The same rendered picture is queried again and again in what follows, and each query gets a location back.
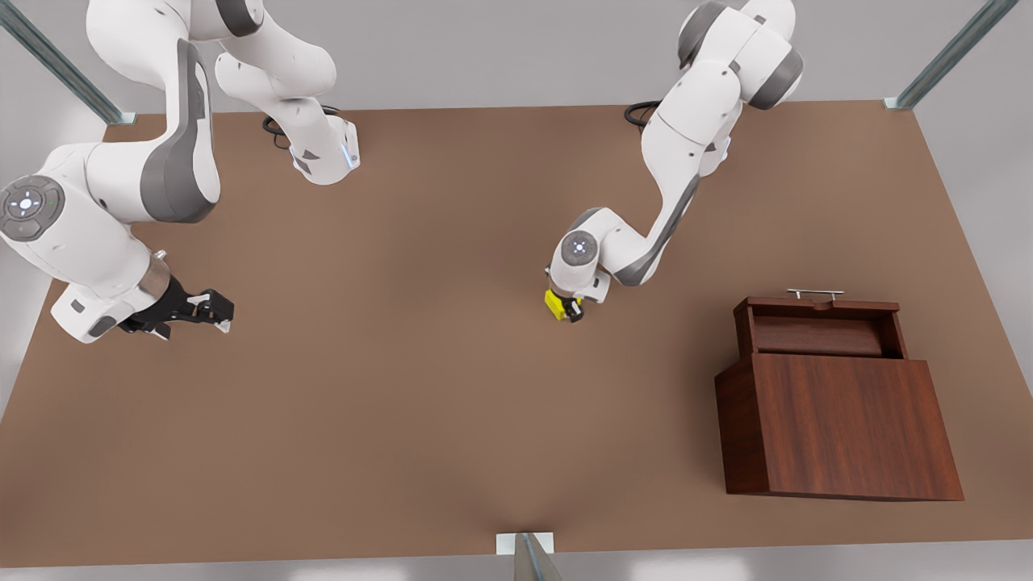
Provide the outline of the wooden drawer with silver handle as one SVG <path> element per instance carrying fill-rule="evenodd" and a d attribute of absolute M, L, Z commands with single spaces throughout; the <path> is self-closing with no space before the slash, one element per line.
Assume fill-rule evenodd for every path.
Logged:
<path fill-rule="evenodd" d="M 738 351 L 908 359 L 897 303 L 748 297 L 734 309 Z"/>

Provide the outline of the dark wooden cabinet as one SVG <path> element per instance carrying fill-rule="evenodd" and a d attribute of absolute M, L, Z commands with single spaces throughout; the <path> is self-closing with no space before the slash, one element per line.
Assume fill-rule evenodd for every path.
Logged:
<path fill-rule="evenodd" d="M 753 353 L 715 387 L 730 494 L 965 497 L 925 361 Z"/>

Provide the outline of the silver frame post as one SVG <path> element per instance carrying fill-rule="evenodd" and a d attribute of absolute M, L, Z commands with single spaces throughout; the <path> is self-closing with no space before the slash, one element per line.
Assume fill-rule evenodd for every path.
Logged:
<path fill-rule="evenodd" d="M 496 554 L 512 555 L 513 581 L 563 581 L 552 560 L 552 532 L 498 533 Z"/>
<path fill-rule="evenodd" d="M 926 64 L 918 77 L 909 82 L 896 97 L 882 100 L 883 108 L 891 111 L 911 111 L 916 108 L 971 49 L 978 45 L 989 31 L 1018 6 L 1019 1 L 1021 0 L 987 0 L 951 40 Z"/>
<path fill-rule="evenodd" d="M 11 0 L 0 0 L 0 27 L 71 92 L 80 102 L 109 126 L 127 126 L 136 121 L 133 111 L 121 111 L 60 51 L 46 35 L 24 16 Z"/>

